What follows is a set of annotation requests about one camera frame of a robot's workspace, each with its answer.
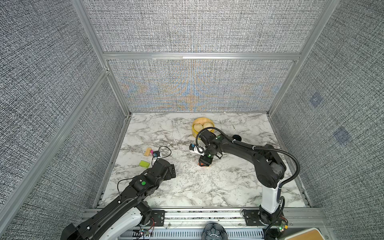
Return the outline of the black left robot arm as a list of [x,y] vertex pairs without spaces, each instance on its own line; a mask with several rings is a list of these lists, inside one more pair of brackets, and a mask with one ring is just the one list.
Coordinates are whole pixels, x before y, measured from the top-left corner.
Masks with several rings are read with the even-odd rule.
[[64,228],[61,240],[114,240],[126,230],[150,221],[152,209],[145,198],[163,181],[176,177],[175,165],[164,159],[131,179],[129,185],[100,212],[78,226]]

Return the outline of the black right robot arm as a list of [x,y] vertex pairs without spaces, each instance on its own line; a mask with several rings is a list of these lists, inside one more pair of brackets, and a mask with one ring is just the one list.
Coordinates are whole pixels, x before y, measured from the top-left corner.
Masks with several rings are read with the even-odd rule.
[[[257,179],[263,187],[259,221],[264,225],[274,224],[282,215],[284,209],[282,187],[293,181],[301,170],[298,160],[288,152],[271,145],[255,146],[244,143],[239,135],[230,137],[214,127],[201,130],[196,136],[195,143],[190,144],[189,150],[200,155],[201,167],[210,166],[214,157],[221,159],[224,153],[252,163]],[[284,177],[287,167],[280,154],[289,157],[296,166],[295,172],[286,180]]]

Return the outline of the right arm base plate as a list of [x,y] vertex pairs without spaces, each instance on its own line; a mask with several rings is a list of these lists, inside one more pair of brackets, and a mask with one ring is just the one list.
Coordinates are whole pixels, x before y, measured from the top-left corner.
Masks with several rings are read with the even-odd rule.
[[247,210],[242,209],[241,214],[245,220],[246,226],[255,227],[255,226],[268,226],[269,223],[264,223],[260,218],[259,210]]

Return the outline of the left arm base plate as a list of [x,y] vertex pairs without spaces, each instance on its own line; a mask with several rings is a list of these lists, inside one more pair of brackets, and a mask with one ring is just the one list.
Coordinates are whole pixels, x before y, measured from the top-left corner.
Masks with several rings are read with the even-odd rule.
[[141,227],[163,227],[165,222],[165,213],[164,210],[152,210],[151,215],[143,218],[140,226]]

